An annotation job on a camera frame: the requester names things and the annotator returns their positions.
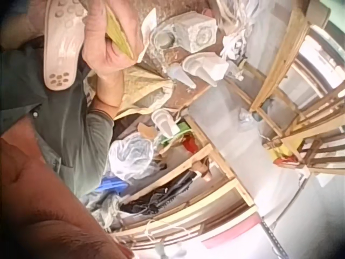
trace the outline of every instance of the shirt sleeve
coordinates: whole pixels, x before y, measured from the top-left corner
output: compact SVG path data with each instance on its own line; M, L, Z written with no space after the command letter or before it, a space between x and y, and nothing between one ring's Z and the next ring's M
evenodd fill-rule
M98 111L86 115L79 163L75 168L74 192L82 196L96 189L105 170L114 121Z

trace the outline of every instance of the green object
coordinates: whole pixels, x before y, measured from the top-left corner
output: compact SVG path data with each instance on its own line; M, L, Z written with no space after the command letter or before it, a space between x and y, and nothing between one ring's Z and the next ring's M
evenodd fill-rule
M161 141L161 144L162 144L163 146L166 146L167 144L169 144L170 141L171 141L172 139L177 139L177 138L179 138L179 137L185 135L187 132L191 132L191 131L192 131L192 129L191 129L191 128L188 126L188 124L185 123L185 122L182 122L182 123L180 123L180 124L177 124L177 126L178 126L178 128L180 129L180 132L178 132L178 133L177 133L175 136L173 136L171 139L168 139L168 138L164 137L163 140Z

